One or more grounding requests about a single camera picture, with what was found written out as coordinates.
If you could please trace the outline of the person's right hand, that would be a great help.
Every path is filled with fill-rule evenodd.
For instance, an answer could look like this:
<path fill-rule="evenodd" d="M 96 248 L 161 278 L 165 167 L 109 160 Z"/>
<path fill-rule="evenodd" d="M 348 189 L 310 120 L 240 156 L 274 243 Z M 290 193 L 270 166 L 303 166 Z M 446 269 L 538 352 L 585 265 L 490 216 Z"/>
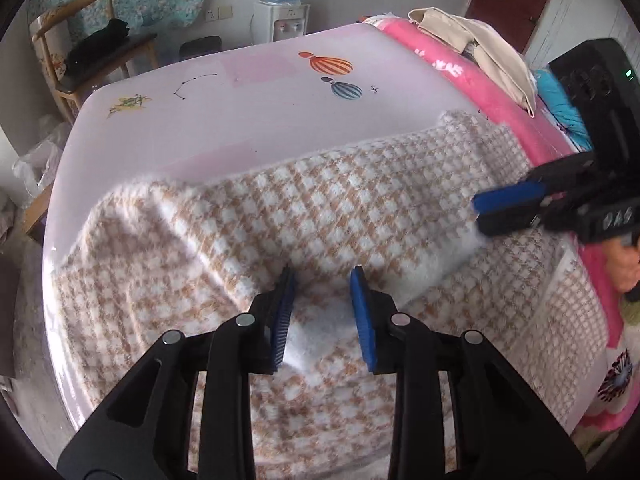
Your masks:
<path fill-rule="evenodd" d="M 639 246 L 625 245 L 620 238 L 602 244 L 606 270 L 618 292 L 630 292 L 640 278 Z"/>

